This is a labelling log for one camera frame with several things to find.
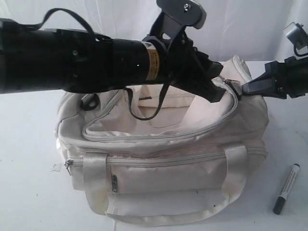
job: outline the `screw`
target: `screw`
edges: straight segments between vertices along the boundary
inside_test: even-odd
[[[187,4],[187,3],[186,3],[186,4],[184,5],[184,11],[189,11],[189,10],[191,9],[191,7],[192,7],[192,6],[191,6],[190,4]]]

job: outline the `white bag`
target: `white bag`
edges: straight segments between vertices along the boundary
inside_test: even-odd
[[[234,56],[213,80],[227,90],[220,102],[170,87],[149,121],[130,114],[124,90],[99,93],[92,111],[80,109],[83,94],[63,97],[58,147],[74,189],[85,191],[93,212],[132,224],[184,224],[206,219],[240,196],[267,155],[261,139],[267,106],[261,96],[239,101],[223,78],[239,85],[251,80],[244,61]],[[161,86],[132,89],[134,114],[151,116]],[[200,195],[211,189],[221,189],[224,199],[202,207],[209,197]]]

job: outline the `white table surface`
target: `white table surface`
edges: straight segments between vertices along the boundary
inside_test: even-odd
[[[247,62],[254,77],[265,62]],[[113,222],[94,214],[74,191],[56,151],[54,126],[62,91],[0,95],[0,230],[111,231]],[[264,135],[269,156],[242,196],[220,214],[196,224],[145,228],[117,223],[117,231],[308,230],[308,96],[266,99],[270,123]],[[300,172],[282,215],[272,212],[290,166]]]

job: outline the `marker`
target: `marker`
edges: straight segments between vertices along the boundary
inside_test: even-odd
[[[289,173],[289,176],[287,178],[287,181],[285,182],[280,195],[277,198],[275,207],[273,209],[273,212],[277,215],[279,215],[283,209],[284,203],[292,189],[295,177],[297,175],[299,171],[299,165],[298,164],[294,164],[291,168],[291,171]]]

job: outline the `bag handle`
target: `bag handle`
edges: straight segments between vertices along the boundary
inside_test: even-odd
[[[198,211],[198,212],[180,214],[180,215],[138,217],[138,216],[115,215],[115,214],[109,214],[109,213],[103,212],[103,210],[106,211],[108,208],[108,200],[103,203],[97,204],[99,201],[95,200],[95,198],[87,196],[88,203],[91,209],[95,213],[99,212],[98,214],[105,215],[107,217],[110,217],[110,218],[113,218],[113,219],[116,219],[116,220],[119,220],[125,223],[136,224],[136,225],[145,225],[145,226],[180,225],[180,224],[193,223],[193,222],[198,222],[198,221],[207,219],[219,213],[221,210],[223,210],[225,207],[227,207],[232,202],[234,202],[237,198],[239,198],[239,196],[241,195],[244,189],[246,179],[248,176],[247,150],[243,144],[237,143],[235,145],[226,147],[225,155],[227,158],[227,175],[221,186],[221,191],[225,197],[225,200],[222,201],[219,205],[216,205],[215,207],[212,207],[210,209],[205,209],[205,210]],[[89,195],[89,191],[93,191],[93,189],[87,187],[86,179],[87,178],[84,178],[85,192],[86,192],[86,195]]]

